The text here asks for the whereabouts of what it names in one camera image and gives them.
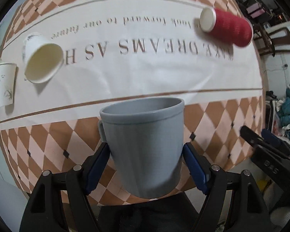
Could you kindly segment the grey plastic mug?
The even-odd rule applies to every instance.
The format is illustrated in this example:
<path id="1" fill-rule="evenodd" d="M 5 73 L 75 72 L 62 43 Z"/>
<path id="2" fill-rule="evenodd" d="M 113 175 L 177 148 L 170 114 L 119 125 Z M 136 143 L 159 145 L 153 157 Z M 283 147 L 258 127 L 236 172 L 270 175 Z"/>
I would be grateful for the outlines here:
<path id="1" fill-rule="evenodd" d="M 98 129 L 124 188 L 143 199 L 169 194 L 179 183 L 184 100 L 149 97 L 100 110 Z"/>

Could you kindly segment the white paper cup bamboo print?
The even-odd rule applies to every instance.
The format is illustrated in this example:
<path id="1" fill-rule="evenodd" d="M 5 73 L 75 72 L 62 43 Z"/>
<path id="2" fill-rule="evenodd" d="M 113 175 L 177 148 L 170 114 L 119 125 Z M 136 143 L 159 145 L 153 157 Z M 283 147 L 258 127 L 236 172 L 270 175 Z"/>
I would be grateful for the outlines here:
<path id="1" fill-rule="evenodd" d="M 0 58 L 0 107 L 13 104 L 17 65 Z"/>

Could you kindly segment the white paper cup lying open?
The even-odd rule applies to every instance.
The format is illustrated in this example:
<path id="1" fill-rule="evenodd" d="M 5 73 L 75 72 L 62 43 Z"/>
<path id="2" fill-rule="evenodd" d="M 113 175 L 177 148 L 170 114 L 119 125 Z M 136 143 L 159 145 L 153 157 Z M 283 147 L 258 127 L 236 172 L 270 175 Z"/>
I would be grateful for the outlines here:
<path id="1" fill-rule="evenodd" d="M 38 32 L 27 35 L 23 41 L 24 75 L 32 83 L 45 83 L 63 64 L 63 49 Z"/>

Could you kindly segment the wooden chair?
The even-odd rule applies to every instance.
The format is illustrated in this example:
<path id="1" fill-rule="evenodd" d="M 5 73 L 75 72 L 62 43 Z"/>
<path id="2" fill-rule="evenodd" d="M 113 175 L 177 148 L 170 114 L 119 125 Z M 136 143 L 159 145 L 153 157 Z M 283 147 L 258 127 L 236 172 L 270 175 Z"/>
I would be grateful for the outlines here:
<path id="1" fill-rule="evenodd" d="M 290 54 L 290 22 L 264 28 L 261 24 L 253 26 L 253 43 L 260 57 Z"/>

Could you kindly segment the checkered printed tablecloth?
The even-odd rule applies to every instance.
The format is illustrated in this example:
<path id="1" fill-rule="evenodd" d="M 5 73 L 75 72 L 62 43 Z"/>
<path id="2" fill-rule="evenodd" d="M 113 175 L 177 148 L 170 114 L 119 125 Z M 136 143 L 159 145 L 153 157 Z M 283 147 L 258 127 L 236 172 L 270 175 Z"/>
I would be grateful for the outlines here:
<path id="1" fill-rule="evenodd" d="M 18 66 L 13 104 L 0 107 L 0 148 L 12 183 L 30 193 L 44 170 L 69 170 L 101 143 L 99 111 L 140 97 L 185 101 L 184 141 L 230 170 L 250 156 L 239 135 L 263 124 L 262 81 L 253 44 L 210 40 L 204 7 L 241 16 L 235 0 L 18 0 L 0 23 L 0 57 Z M 24 75 L 33 32 L 64 53 L 45 83 Z"/>

